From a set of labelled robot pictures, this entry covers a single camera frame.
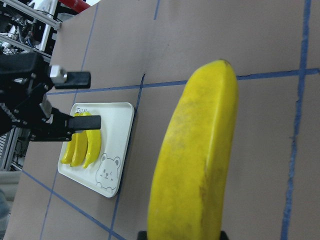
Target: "blue line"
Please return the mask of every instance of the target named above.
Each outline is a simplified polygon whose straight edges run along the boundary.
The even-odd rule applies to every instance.
[[[43,219],[43,223],[42,223],[42,227],[41,227],[40,238],[39,238],[40,240],[42,239],[43,233],[44,233],[44,230],[45,230],[45,225],[46,225],[46,221],[47,221],[47,215],[48,215],[49,206],[50,206],[51,199],[52,199],[52,194],[53,194],[53,188],[54,188],[54,185],[55,185],[55,183],[56,183],[57,171],[58,171],[58,169],[55,171],[55,176],[54,176],[54,179],[53,179],[52,188],[49,190],[49,191],[50,191],[50,196],[49,196],[48,205],[46,206],[46,210],[45,210],[45,214],[44,214],[44,219]]]
[[[138,112],[138,108],[139,108],[139,104],[140,104],[140,98],[141,98],[141,94],[142,94],[142,88],[144,86],[145,76],[146,76],[146,73],[144,72],[143,75],[142,75],[142,78],[141,78],[140,85],[139,85],[139,93],[138,93],[137,100],[136,100],[135,111],[134,111],[135,114],[134,114],[134,117],[133,117],[132,125],[135,123],[135,120],[136,120],[136,114]],[[132,135],[130,134],[129,141],[128,141],[128,147],[127,147],[127,150],[126,150],[127,153],[129,151],[129,148],[130,148],[130,145],[131,145],[131,139],[132,139]],[[121,176],[120,187],[119,187],[118,194],[117,194],[116,200],[115,200],[115,205],[114,205],[113,215],[112,215],[112,220],[111,220],[111,226],[110,226],[111,234],[109,234],[108,240],[111,240],[112,235],[114,235],[113,234],[114,233],[113,229],[114,229],[114,225],[115,225],[115,221],[116,221],[116,215],[117,215],[118,206],[119,206],[119,200],[120,200],[121,188],[122,188],[122,184],[121,183],[122,183],[123,177],[124,177],[124,174],[122,174],[122,176]]]
[[[238,75],[236,76],[236,78],[238,81],[244,81],[244,80],[253,80],[253,79],[268,79],[268,78],[299,76],[299,73],[300,73],[299,70],[276,71],[276,72],[255,73],[255,74],[242,75],[242,76]],[[320,74],[320,68],[309,68],[305,70],[305,75],[315,75],[315,74]],[[144,84],[142,88],[145,89],[145,88],[177,86],[177,85],[185,85],[186,83],[187,83],[187,80],[147,83],[147,84]],[[140,88],[140,85],[113,86],[113,87],[94,88],[94,89],[78,89],[77,91],[72,90],[72,91],[61,91],[61,92],[49,92],[47,93],[47,95],[106,92],[106,91],[139,89],[139,88]]]
[[[177,86],[177,85],[185,85],[187,80],[182,81],[166,81],[166,82],[158,82],[158,83],[148,83],[144,84],[143,88],[157,88],[157,87],[168,87],[168,86]]]
[[[89,37],[88,37],[88,42],[87,42],[87,44],[86,44],[86,48],[85,48],[85,52],[84,52],[84,56],[83,56],[83,61],[82,61],[82,65],[81,65],[81,71],[83,71],[84,65],[85,65],[85,62],[86,62],[86,57],[87,57],[87,52],[88,52],[90,40],[91,40],[91,36],[92,36],[92,33],[93,33],[94,25],[95,25],[95,22],[96,22],[96,16],[97,16],[97,12],[98,12],[98,7],[99,7],[99,3],[96,4],[94,16],[93,16],[93,21],[92,21],[92,25],[91,25],[91,29],[90,29],[90,33],[89,33]],[[76,100],[76,96],[77,96],[77,91],[78,91],[78,90],[76,90],[76,91],[75,91],[75,94],[74,94],[73,104],[75,104],[75,100]],[[49,207],[50,207],[52,195],[55,194],[55,193],[54,193],[54,187],[55,187],[55,184],[56,184],[57,174],[58,174],[58,168],[57,168],[56,171],[55,171],[55,175],[54,175],[54,179],[53,179],[53,183],[52,183],[52,188],[51,188],[51,191],[50,191],[50,197],[49,197],[48,205],[47,205],[47,207],[46,207],[46,211],[45,211],[45,215],[44,215],[44,219],[43,219],[43,223],[42,223],[42,228],[41,228],[41,233],[40,233],[40,240],[42,240],[42,237],[43,237],[43,232],[44,232],[45,225],[46,225],[46,221],[47,221],[47,215],[48,215],[48,211],[49,211]],[[80,208],[78,208],[77,210],[78,210],[80,213],[82,213],[83,215],[86,214],[86,213],[85,213],[84,211],[82,211]]]
[[[154,11],[153,20],[156,20],[156,19],[157,19],[158,11],[159,11],[159,5],[160,5],[160,0],[157,0],[157,2],[156,2],[156,7],[155,7],[155,11]]]
[[[77,91],[59,91],[59,92],[48,92],[47,95],[62,95],[62,94],[75,94]]]
[[[92,93],[92,92],[105,92],[105,91],[116,91],[116,90],[130,90],[130,89],[139,89],[139,88],[140,88],[140,85],[114,86],[114,87],[104,87],[104,88],[78,90],[78,93]]]
[[[58,197],[61,201],[63,201],[64,203],[66,203],[67,205],[69,205],[70,207],[72,207],[73,209],[75,209],[76,211],[78,211],[79,213],[81,213],[82,215],[84,215],[87,219],[91,220],[92,222],[94,222],[95,224],[97,224],[99,227],[101,227],[102,229],[106,230],[107,232],[110,233],[110,228],[107,227],[106,225],[104,225],[103,223],[101,223],[100,221],[98,221],[97,219],[95,219],[94,217],[92,217],[91,215],[89,215],[88,213],[86,213],[85,211],[83,211],[81,208],[77,207],[76,205],[74,205],[72,202],[68,201],[66,198],[64,198],[63,196],[61,196],[60,194],[58,194],[57,192],[53,191],[52,189],[50,189],[48,186],[44,185],[42,182],[40,182],[38,179],[36,179],[34,176],[32,176],[31,174],[29,174],[28,172],[22,170],[22,172],[27,175],[29,178],[31,178],[32,180],[34,180],[37,184],[41,185],[42,187],[44,187],[46,190],[48,190],[50,193],[52,193],[52,195],[55,195],[56,197]]]
[[[320,74],[320,68],[310,68],[305,70],[306,75]]]
[[[87,52],[88,52],[88,48],[89,48],[92,32],[94,30],[94,26],[95,26],[95,23],[96,23],[96,16],[97,16],[97,12],[98,12],[98,7],[99,7],[99,2],[96,4],[96,7],[95,7],[95,11],[94,11],[94,15],[93,15],[93,21],[92,21],[92,25],[91,25],[91,29],[90,29],[90,33],[89,33],[89,38],[88,38],[88,42],[86,44],[84,57],[83,57],[82,65],[81,65],[81,71],[84,69],[84,66],[85,66]]]
[[[305,0],[303,11],[303,36],[301,43],[301,56],[300,56],[300,70],[299,70],[299,82],[298,82],[298,100],[295,104],[295,118],[294,118],[294,132],[291,144],[291,157],[289,163],[289,179],[288,186],[285,195],[285,208],[283,211],[282,227],[281,227],[281,240],[288,239],[288,232],[291,219],[292,210],[292,198],[294,191],[294,176],[295,176],[295,164],[297,156],[297,136],[299,135],[300,122],[302,117],[302,103],[305,90],[305,77],[306,67],[308,59],[308,45],[309,45],[309,19],[311,12],[311,0]]]
[[[115,231],[112,231],[109,236],[115,236],[117,239],[119,240],[126,240],[124,237],[120,236],[118,233],[116,233]]]
[[[73,97],[72,106],[75,105],[75,103],[76,103],[77,93],[78,93],[78,89],[75,91],[75,94],[74,94],[74,97]]]
[[[255,73],[245,76],[237,76],[237,80],[251,80],[251,79],[269,79],[269,78],[281,78],[289,76],[298,76],[299,70],[292,71],[276,71],[276,72],[264,72],[264,73]]]

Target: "yellow banana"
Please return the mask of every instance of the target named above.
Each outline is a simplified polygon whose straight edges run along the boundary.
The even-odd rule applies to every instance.
[[[238,106],[225,60],[191,76],[172,115],[153,175],[148,240],[219,240]]]
[[[74,133],[73,135],[75,139],[75,147],[70,167],[76,167],[83,163],[88,147],[88,138],[86,131]]]
[[[66,149],[65,149],[65,152],[64,152],[64,155],[63,157],[61,158],[60,162],[62,164],[70,164],[72,162],[72,158],[74,156],[74,152],[75,152],[75,147],[76,147],[76,139],[74,137],[74,135],[77,134],[77,133],[74,133],[72,135],[72,139],[71,141],[68,141],[67,142],[67,145],[66,145]]]
[[[90,116],[89,112],[84,112],[83,116]],[[86,169],[89,164],[95,162],[100,154],[101,149],[101,132],[99,130],[86,130],[86,137],[88,140],[87,152],[85,155],[85,161],[83,168]]]

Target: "white tray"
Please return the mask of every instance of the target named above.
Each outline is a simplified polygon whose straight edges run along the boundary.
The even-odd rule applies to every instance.
[[[70,115],[88,111],[101,116],[101,150],[98,159],[86,169],[60,163],[67,142],[62,144],[58,161],[59,173],[108,198],[116,195],[130,137],[135,110],[128,102],[76,103]]]

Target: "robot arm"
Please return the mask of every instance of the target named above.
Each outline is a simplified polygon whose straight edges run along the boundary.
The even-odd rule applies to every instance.
[[[46,93],[56,89],[90,88],[89,72],[52,67],[50,76],[37,53],[0,56],[0,134],[30,129],[31,141],[70,141],[76,131],[100,129],[100,116],[73,117],[52,107]]]

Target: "bear face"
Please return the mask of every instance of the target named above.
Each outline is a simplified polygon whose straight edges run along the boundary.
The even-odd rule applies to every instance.
[[[107,158],[107,154],[104,153],[95,174],[96,185],[108,193],[114,193],[118,186],[120,165],[121,161],[118,156],[115,159]]]

